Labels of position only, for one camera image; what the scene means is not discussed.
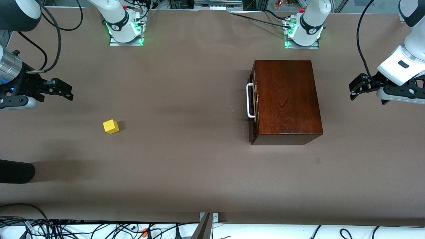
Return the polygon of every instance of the yellow block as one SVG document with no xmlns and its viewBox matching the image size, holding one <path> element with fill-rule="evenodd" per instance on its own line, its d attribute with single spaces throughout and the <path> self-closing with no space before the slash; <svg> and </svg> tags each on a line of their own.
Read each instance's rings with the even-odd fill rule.
<svg viewBox="0 0 425 239">
<path fill-rule="evenodd" d="M 113 119 L 103 122 L 103 128 L 108 134 L 113 134 L 119 131 L 118 123 Z"/>
</svg>

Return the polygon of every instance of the white handle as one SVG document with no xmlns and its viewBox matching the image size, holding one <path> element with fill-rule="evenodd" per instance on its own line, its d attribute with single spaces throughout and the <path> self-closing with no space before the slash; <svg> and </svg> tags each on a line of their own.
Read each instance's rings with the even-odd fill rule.
<svg viewBox="0 0 425 239">
<path fill-rule="evenodd" d="M 254 119 L 255 118 L 255 115 L 251 115 L 250 114 L 250 112 L 249 112 L 249 91 L 248 91 L 248 87 L 250 87 L 250 86 L 254 86 L 254 83 L 248 83 L 247 85 L 246 85 L 246 113 L 248 114 L 248 117 L 249 118 L 251 118 L 251 119 Z"/>
</svg>

